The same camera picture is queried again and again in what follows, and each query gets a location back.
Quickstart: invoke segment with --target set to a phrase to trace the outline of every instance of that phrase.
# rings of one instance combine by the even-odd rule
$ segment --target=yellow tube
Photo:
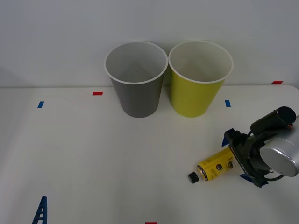
[[[188,177],[191,183],[196,183],[199,180],[211,181],[237,164],[233,153],[226,148],[200,162],[196,167],[196,172],[189,174]]]

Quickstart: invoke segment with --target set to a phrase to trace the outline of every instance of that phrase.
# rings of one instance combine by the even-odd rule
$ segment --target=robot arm
[[[224,136],[244,171],[241,175],[258,187],[299,172],[299,122],[295,112],[280,107],[250,126],[248,134],[230,129]],[[264,177],[276,171],[276,178]]]

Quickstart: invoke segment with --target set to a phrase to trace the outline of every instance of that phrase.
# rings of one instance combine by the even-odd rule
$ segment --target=blue tape marker
[[[225,100],[226,107],[230,107],[230,101],[228,99]]]
[[[43,103],[44,103],[44,101],[39,102],[37,108],[42,108],[43,107]]]

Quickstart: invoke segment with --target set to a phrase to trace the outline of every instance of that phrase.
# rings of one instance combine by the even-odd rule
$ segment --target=yellow cup
[[[171,67],[171,105],[185,117],[206,112],[234,68],[232,56],[209,41],[187,41],[168,56]]]

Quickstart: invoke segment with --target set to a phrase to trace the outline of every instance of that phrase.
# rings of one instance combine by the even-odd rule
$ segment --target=gray cup
[[[128,42],[107,54],[104,67],[126,114],[144,118],[156,111],[167,65],[163,49],[149,42]]]

